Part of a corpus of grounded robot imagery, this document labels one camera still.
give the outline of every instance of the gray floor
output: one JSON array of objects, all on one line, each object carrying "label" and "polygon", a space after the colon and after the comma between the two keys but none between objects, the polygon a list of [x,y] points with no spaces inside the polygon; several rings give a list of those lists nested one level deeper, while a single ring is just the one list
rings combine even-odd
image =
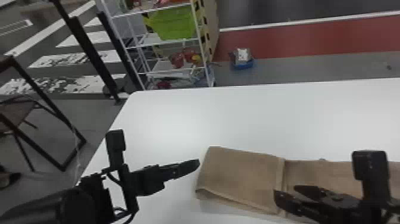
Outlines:
[{"label": "gray floor", "polygon": [[[82,168],[78,169],[80,176],[120,111],[121,105],[114,105],[112,100],[56,100],[55,103],[88,141],[79,154],[82,164]],[[59,120],[43,110],[34,110],[27,120],[39,129],[35,130],[26,125],[20,127],[58,161],[71,152],[75,145],[73,134]],[[23,173],[22,179],[14,186],[0,191],[0,214],[21,203],[74,185],[76,160],[63,173],[26,146],[26,151],[37,170],[36,173],[32,173],[12,136],[0,138],[0,145],[0,163],[9,170]]]},{"label": "gray floor", "polygon": [[400,52],[316,55],[255,60],[251,69],[214,66],[218,86],[400,77]]}]

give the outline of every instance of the red object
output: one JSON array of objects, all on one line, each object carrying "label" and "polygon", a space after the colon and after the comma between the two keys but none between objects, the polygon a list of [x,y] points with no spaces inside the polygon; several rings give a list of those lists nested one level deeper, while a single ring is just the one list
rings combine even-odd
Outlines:
[{"label": "red object", "polygon": [[171,54],[170,61],[175,69],[180,69],[183,66],[183,54],[181,52]]},{"label": "red object", "polygon": [[400,51],[400,15],[220,33],[213,61],[236,48],[254,58]]},{"label": "red object", "polygon": [[157,83],[158,89],[171,89],[171,84],[167,81],[161,81]]},{"label": "red object", "polygon": [[195,50],[193,48],[184,48],[182,51],[183,55],[185,55],[185,60],[187,63],[193,63],[195,62],[193,60],[193,55],[196,54]]}]

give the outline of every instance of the floor marking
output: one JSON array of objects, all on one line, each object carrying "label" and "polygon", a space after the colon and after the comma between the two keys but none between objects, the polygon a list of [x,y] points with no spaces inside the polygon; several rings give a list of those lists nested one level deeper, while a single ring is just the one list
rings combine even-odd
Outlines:
[{"label": "floor marking", "polygon": [[15,25],[17,25],[19,23],[27,23],[27,20],[20,20],[20,21],[17,21],[15,23],[10,23],[9,25],[0,27],[0,30],[5,29],[5,28],[10,27],[10,26],[15,26]]},{"label": "floor marking", "polygon": [[93,18],[91,21],[89,21],[88,23],[86,23],[84,25],[84,27],[89,27],[89,26],[100,26],[102,25],[99,18],[95,17]]},{"label": "floor marking", "polygon": [[[107,43],[111,42],[110,37],[107,35],[106,31],[98,31],[98,32],[90,32],[86,33],[92,43]],[[78,46],[79,43],[76,40],[74,35],[67,37],[61,43],[59,43],[56,47],[65,47],[65,46]]]},{"label": "floor marking", "polygon": [[325,23],[325,22],[331,22],[331,21],[356,20],[356,19],[360,19],[360,18],[386,17],[386,16],[393,16],[393,15],[400,15],[400,10],[399,11],[388,11],[388,12],[382,12],[382,13],[364,13],[364,14],[358,14],[358,15],[342,15],[342,16],[328,17],[328,18],[312,18],[309,20],[288,21],[288,22],[281,22],[281,23],[266,23],[266,24],[251,25],[251,26],[228,27],[228,28],[221,28],[220,32],[265,29],[265,28],[279,27],[279,26],[294,26],[294,25],[313,24],[313,23]]},{"label": "floor marking", "polygon": [[[112,74],[113,79],[123,78],[125,74]],[[33,79],[49,94],[101,94],[104,82],[97,75],[82,77],[41,77]],[[0,95],[32,94],[34,90],[22,78],[11,79],[0,87]]]},{"label": "floor marking", "polygon": [[0,0],[0,7],[3,7],[4,5],[8,5],[14,1],[15,0]]},{"label": "floor marking", "polygon": [[[98,51],[104,63],[117,63],[121,59],[116,50]],[[55,54],[45,55],[40,57],[37,61],[32,63],[29,68],[44,68],[55,66],[75,66],[89,62],[88,56],[84,52],[71,53],[71,54]]]},{"label": "floor marking", "polygon": [[13,23],[13,24],[9,24],[9,25],[4,26],[4,27],[0,27],[0,31],[3,31],[2,33],[0,33],[0,36],[4,36],[4,35],[10,34],[10,33],[14,33],[15,31],[21,30],[23,28],[30,27],[32,25],[33,25],[33,23],[30,20],[22,20],[22,21]]},{"label": "floor marking", "polygon": [[[96,5],[95,1],[89,1],[86,4],[82,5],[81,7],[77,8],[73,12],[69,14],[69,16],[79,16],[85,11],[89,10],[92,8],[94,5]],[[46,27],[45,29],[41,30],[39,33],[31,36],[28,38],[26,41],[23,43],[19,44],[15,48],[9,50],[8,52],[5,53],[5,55],[13,55],[13,56],[18,56],[25,51],[27,51],[29,48],[33,47],[37,43],[39,43],[41,40],[47,38],[50,36],[52,33],[56,32],[58,29],[62,28],[63,25],[65,25],[65,22],[63,19],[59,19],[50,26]]]}]

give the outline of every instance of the shelf rack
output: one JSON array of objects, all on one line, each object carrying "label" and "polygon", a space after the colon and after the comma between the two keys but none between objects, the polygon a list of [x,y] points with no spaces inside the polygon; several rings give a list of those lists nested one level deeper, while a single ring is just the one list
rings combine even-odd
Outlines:
[{"label": "shelf rack", "polygon": [[[148,81],[152,81],[153,79],[162,78],[162,77],[170,77],[170,78],[178,78],[178,79],[192,79],[192,75],[197,73],[196,71],[204,71],[205,78],[207,80],[207,86],[212,87],[215,82],[214,72],[209,64],[209,60],[211,59],[209,53],[207,53],[207,44],[205,42],[205,35],[202,35],[201,31],[205,28],[205,24],[203,23],[203,16],[201,15],[199,5],[200,1],[203,0],[187,0],[178,3],[171,3],[163,7],[154,7],[154,1],[142,0],[142,5],[140,7],[136,7],[128,12],[122,12],[119,8],[117,0],[101,0],[101,4],[104,8],[104,13],[108,17],[110,25],[114,30],[116,37],[120,40],[121,44],[124,47],[124,52],[126,55],[129,56],[129,51],[136,50],[139,56],[139,59],[143,65],[143,71],[138,72],[134,61],[131,57],[128,57],[129,64],[132,66],[132,69],[139,75],[146,75]],[[132,16],[141,16],[144,13],[151,13],[156,12],[159,10],[167,10],[171,8],[178,8],[178,7],[191,7],[192,11],[192,18],[195,24],[195,36],[193,38],[187,39],[169,39],[169,40],[162,40],[157,33],[150,33],[146,30],[145,33],[137,33],[135,30],[135,25],[133,24],[132,20],[130,19]],[[124,43],[124,39],[126,40],[126,34],[121,35],[118,31],[118,28],[115,24],[115,20],[123,20],[125,19],[127,23],[127,28],[124,30],[123,33],[126,31],[130,32],[129,37],[133,39],[129,45]],[[198,43],[195,46],[199,49],[198,52],[201,56],[202,63],[201,65],[194,65],[192,63],[185,62],[183,67],[179,69],[175,69],[172,63],[165,57],[159,57],[155,59],[148,59],[143,51],[143,48],[152,47],[153,49],[163,46],[163,45],[182,45],[181,48],[186,46],[186,43]],[[140,85],[143,89],[146,89],[145,85],[143,84],[142,80],[139,79]]]}]

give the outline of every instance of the beige cloth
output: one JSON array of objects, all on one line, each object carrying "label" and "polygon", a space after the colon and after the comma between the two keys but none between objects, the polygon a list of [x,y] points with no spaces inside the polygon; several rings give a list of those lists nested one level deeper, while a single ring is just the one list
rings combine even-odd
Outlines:
[{"label": "beige cloth", "polygon": [[276,214],[273,189],[282,189],[285,160],[272,155],[210,147],[196,195],[245,210]]},{"label": "beige cloth", "polygon": [[[392,196],[400,198],[400,163],[389,163]],[[268,154],[210,147],[203,161],[196,196],[245,210],[279,214],[273,190],[298,196],[294,185],[317,185],[361,198],[361,182],[351,162],[293,161]]]}]

